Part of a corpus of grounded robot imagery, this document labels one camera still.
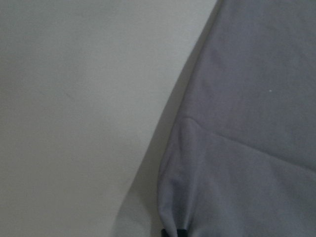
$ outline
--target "white wall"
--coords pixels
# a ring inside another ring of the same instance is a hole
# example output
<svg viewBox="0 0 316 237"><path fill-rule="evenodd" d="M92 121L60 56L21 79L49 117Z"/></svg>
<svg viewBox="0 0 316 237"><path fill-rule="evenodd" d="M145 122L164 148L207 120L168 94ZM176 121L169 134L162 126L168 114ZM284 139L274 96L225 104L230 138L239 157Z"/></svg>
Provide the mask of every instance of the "white wall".
<svg viewBox="0 0 316 237"><path fill-rule="evenodd" d="M0 0L0 236L159 236L176 106L153 134L214 4Z"/></svg>

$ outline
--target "white background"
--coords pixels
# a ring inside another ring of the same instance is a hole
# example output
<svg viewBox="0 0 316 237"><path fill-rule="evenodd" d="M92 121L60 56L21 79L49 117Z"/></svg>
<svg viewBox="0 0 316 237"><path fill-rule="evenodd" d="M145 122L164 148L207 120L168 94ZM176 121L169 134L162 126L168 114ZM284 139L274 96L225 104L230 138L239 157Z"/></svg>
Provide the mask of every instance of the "white background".
<svg viewBox="0 0 316 237"><path fill-rule="evenodd" d="M158 164L214 4L0 0L0 236L160 236Z"/></svg>

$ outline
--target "cloth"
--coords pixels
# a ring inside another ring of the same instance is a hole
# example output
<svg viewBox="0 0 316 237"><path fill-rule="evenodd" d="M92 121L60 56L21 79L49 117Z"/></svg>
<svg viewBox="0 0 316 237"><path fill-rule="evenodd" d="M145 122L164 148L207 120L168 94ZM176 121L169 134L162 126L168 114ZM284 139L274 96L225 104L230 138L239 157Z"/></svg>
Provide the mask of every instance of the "cloth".
<svg viewBox="0 0 316 237"><path fill-rule="evenodd" d="M223 0L160 164L170 237L316 236L316 1Z"/></svg>

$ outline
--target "gray fabric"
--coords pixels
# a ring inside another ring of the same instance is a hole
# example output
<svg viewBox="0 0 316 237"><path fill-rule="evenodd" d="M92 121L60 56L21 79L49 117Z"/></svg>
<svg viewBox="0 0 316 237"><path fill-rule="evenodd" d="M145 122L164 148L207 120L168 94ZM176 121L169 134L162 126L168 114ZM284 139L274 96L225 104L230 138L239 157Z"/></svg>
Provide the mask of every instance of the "gray fabric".
<svg viewBox="0 0 316 237"><path fill-rule="evenodd" d="M171 237L316 236L316 1L224 0L171 131Z"/></svg>

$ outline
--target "wrinkle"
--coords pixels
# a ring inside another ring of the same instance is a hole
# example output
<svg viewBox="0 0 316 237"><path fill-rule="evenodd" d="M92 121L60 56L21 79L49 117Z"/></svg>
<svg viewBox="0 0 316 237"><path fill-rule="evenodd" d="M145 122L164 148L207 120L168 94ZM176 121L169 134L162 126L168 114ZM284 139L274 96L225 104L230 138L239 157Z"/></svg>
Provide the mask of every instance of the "wrinkle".
<svg viewBox="0 0 316 237"><path fill-rule="evenodd" d="M210 133L210 134L212 134L212 135L215 135L215 136L224 138L225 140L228 140L228 141L237 143L237 144L239 144L239 145L241 145L241 146L247 147L247 148L249 148L249 149L255 150L255 151L257 151L257 152L260 152L260 153L262 153L262 154L265 154L265 155L267 155L267 156L270 156L270 157L272 157L272 158L275 158L275 159L277 159L277 160L279 160L279 161L281 161L281 162L283 162L283 163L286 163L286 164L288 164L288 165L291 165L291 166L294 166L294 167L296 167L296 168L299 168L299 169L302 169L302 170L304 170L304 171L307 171L307 172L309 172L309 173L312 173L312 175L316 175L316 171L315 171L315 170L313 170L313 169L311 169L311 168L309 168L309 167L303 166L303 165L301 165L301 164L298 164L298 163L295 163L295 162L292 162L292 161L288 161L286 157L282 157L282 156L280 156L280 155L273 154L273 153L271 153L271 152L269 152L269 151L260 149L260 148L254 146L254 145L247 144L247 143L245 143L245 142L243 142L243 141L240 141L240 140L238 140L238 139L236 139L236 138L229 137L229 136L224 135L224 134L221 134L221 133L219 133L219 132L216 132L216 131L207 129L207 128L205 128L196 118L194 118L194 117L192 117L192 116L184 116L184 117L182 117L182 118L183 118L183 119L190 119L190 120L192 120L195 124L197 124L199 127L201 127L202 129L204 129L207 133Z"/></svg>

